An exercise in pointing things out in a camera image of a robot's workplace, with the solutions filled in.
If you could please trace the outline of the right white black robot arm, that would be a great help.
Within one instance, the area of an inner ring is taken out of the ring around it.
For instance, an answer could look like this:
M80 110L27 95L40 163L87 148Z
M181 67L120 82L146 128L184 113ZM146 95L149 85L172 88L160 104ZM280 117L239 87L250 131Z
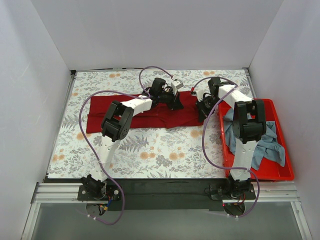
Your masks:
M267 131L265 105L238 90L238 84L225 77L207 77L210 95L191 88L191 95L197 98L199 120L206 128L216 107L227 103L233 109L232 131L236 139L233 165L223 167L229 172L226 184L221 187L223 194L238 197L250 190L251 165L258 142Z

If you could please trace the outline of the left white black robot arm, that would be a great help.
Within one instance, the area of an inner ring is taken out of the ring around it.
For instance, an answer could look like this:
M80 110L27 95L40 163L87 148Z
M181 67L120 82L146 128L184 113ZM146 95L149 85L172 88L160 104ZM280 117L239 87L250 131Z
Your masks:
M104 199L107 195L106 174L115 150L118 148L131 128L133 117L155 108L158 104L166 104L170 110L182 110L179 89L184 86L181 80L175 79L169 87L166 81L155 78L150 87L138 96L129 95L130 100L111 102L101 122L102 146L99 152L94 152L97 157L97 166L89 175L81 178L81 182L94 199Z

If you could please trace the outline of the red t-shirt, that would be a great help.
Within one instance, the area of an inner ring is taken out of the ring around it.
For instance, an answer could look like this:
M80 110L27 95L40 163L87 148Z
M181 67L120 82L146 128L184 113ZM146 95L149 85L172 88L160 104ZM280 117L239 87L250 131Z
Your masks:
M131 128L176 128L202 126L199 121L197 98L189 91L180 93L183 109L171 110L166 104L160 103L156 107L133 117ZM86 133L100 133L101 123L112 101L125 102L131 98L124 95L93 96L90 99L89 114L87 115Z

